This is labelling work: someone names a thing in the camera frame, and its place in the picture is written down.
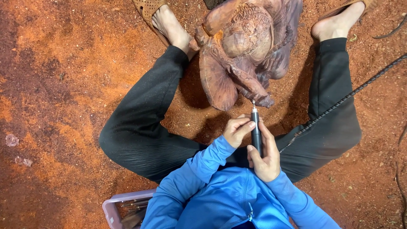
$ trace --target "black cable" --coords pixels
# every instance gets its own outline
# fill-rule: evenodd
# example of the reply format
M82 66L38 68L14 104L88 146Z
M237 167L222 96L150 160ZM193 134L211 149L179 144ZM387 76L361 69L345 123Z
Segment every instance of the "black cable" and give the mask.
M407 58L407 53L405 53L404 55L402 55L401 57L397 58L395 61L393 61L391 64L387 65L385 68L383 68L382 70L380 70L375 76L373 76L372 78L370 78L368 81L366 81L365 83L363 83L362 85L360 85L358 88L356 88L355 90L353 90L351 93L349 93L348 95L346 95L343 99L339 100L339 102L337 102L335 105L331 106L329 109L327 109L324 113L322 113L320 116L318 116L316 119L314 119L312 122L310 122L306 127L304 127L304 129L298 131L297 133L294 134L294 137L290 140L290 142L288 143L287 146L285 146L284 148L282 148L280 150L280 153L285 150L289 145L291 145L295 139L300 136L301 134L303 134L304 132L306 132L307 130L309 130L313 125L315 125L319 120L321 120L323 117L325 117L327 114L329 114L331 111L335 110L338 106L340 106L341 104L343 104L346 100L348 100L350 97L354 96L356 93L358 93L359 91L361 91L363 88L365 88L367 85L371 84L373 81L375 81L377 78L379 78L380 76L382 76L384 73L386 73L389 69L391 69L392 67L394 67L395 65L397 65L398 63L400 63L403 59Z

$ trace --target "blue jacket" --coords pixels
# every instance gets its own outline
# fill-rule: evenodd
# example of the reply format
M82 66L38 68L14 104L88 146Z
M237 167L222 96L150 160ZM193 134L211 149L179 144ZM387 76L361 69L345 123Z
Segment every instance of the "blue jacket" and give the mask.
M250 220L257 229L340 228L281 171L264 183L253 170L218 171L235 151L223 136L165 177L149 201L141 229L230 229Z

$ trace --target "foot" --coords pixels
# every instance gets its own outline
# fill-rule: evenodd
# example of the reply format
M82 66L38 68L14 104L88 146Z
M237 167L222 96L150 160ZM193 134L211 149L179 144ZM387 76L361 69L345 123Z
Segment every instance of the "foot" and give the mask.
M312 26L311 35L320 42L328 39L348 37L350 28L356 23L365 10L363 2L356 2L342 13L325 18Z
M169 40L171 45L183 50L189 60L196 54L196 51L188 46L192 40L192 36L181 26L168 5L162 5L155 12L152 17L152 23L153 26Z

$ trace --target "brown sandal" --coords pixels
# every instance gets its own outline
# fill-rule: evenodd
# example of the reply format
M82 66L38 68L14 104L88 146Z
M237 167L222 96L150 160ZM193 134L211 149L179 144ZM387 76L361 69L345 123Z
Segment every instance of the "brown sandal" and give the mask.
M167 4L167 0L133 0L134 5L137 8L137 11L143 17L144 21L147 22L147 25L158 35L160 40L165 44L165 46L169 46L170 42L168 39L162 35L156 28L154 28L151 18L153 14L162 6Z
M318 18L318 21L338 15L342 13L348 6L356 2L363 2L365 4L365 11L363 11L361 17L363 17L368 11L374 9L377 6L377 0L348 0L348 2L344 3L343 5L324 13L321 17Z

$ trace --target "ground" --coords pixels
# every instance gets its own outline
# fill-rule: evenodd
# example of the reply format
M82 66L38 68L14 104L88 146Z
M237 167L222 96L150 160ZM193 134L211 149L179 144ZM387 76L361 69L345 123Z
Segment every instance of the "ground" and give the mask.
M171 0L190 32L207 13L202 0ZM273 134L307 120L313 39L310 29L335 0L304 0L298 44L287 75L271 81L276 99L260 108ZM353 27L348 42L354 88L406 52L407 2L384 1ZM109 160L98 135L126 92L165 47L130 0L3 0L0 2L0 228L71 229L108 225L102 202L114 194L157 185ZM163 125L170 132L210 143L226 121L250 112L239 97L229 112L209 106L192 61ZM296 185L342 228L401 228L403 202L394 180L407 162L407 61L355 96L361 142ZM6 146L5 136L20 138ZM20 156L31 167L14 163ZM407 173L401 174L407 192Z

